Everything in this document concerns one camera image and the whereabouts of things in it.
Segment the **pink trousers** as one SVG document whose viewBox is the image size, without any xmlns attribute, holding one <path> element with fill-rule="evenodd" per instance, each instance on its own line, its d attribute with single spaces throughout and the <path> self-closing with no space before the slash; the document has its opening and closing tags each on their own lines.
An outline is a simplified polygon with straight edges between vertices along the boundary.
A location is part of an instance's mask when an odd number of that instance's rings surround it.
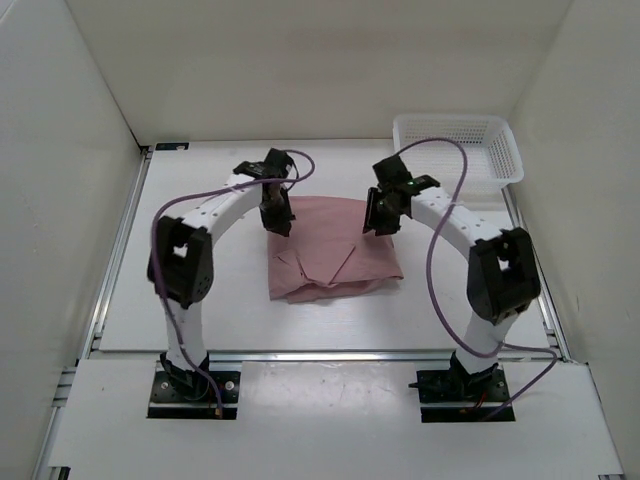
<svg viewBox="0 0 640 480">
<path fill-rule="evenodd" d="M 268 292 L 290 304 L 357 296 L 404 278 L 389 236 L 363 231 L 366 202 L 294 196 L 287 237 L 268 235 Z"/>
</svg>

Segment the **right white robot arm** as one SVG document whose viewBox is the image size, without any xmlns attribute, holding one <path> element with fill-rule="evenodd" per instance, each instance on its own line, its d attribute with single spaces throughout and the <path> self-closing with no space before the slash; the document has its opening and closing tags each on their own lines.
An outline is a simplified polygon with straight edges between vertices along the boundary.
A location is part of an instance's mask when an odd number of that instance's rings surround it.
<svg viewBox="0 0 640 480">
<path fill-rule="evenodd" d="M 484 389 L 496 369 L 511 327 L 540 295 L 531 237 L 520 227 L 500 229 L 481 219 L 428 176 L 368 190 L 365 233 L 393 235 L 403 216 L 433 230 L 427 249 L 427 290 L 441 324 L 457 343 L 450 360 L 450 390 L 470 400 Z M 439 239 L 467 261 L 471 317 L 463 337 L 455 334 L 435 297 L 432 267 Z"/>
</svg>

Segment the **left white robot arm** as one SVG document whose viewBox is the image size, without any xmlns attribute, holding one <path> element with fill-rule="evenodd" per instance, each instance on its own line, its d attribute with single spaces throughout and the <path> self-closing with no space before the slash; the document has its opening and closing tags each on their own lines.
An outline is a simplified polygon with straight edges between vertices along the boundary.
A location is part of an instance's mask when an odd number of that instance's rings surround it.
<svg viewBox="0 0 640 480">
<path fill-rule="evenodd" d="M 160 363 L 172 387 L 188 400 L 220 395 L 202 334 L 202 301 L 214 282 L 214 246 L 255 208 L 266 231 L 288 237 L 295 215 L 285 185 L 295 182 L 289 174 L 296 169 L 290 151 L 271 149 L 264 160 L 235 167 L 225 186 L 201 194 L 204 202 L 193 210 L 174 218 L 163 206 L 152 221 L 147 278 L 160 299 L 168 335 Z"/>
</svg>

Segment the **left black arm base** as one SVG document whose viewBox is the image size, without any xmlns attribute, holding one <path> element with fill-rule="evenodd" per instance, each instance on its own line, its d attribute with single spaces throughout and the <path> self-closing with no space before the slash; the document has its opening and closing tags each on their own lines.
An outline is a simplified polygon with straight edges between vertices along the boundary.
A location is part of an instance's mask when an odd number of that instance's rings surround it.
<svg viewBox="0 0 640 480">
<path fill-rule="evenodd" d="M 235 420 L 241 387 L 241 372 L 213 371 L 211 377 L 218 386 L 222 407 L 207 380 L 190 390 L 161 367 L 156 369 L 152 383 L 147 417 L 171 420 Z"/>
</svg>

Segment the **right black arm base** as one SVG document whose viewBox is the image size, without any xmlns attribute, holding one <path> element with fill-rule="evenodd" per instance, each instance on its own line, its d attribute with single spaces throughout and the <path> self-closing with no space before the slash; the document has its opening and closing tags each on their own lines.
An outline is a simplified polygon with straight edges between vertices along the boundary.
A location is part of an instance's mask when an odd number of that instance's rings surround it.
<svg viewBox="0 0 640 480">
<path fill-rule="evenodd" d="M 408 384 L 418 392 L 422 423 L 515 422 L 505 373 L 496 367 L 479 381 L 459 378 L 452 368 L 418 370 Z"/>
</svg>

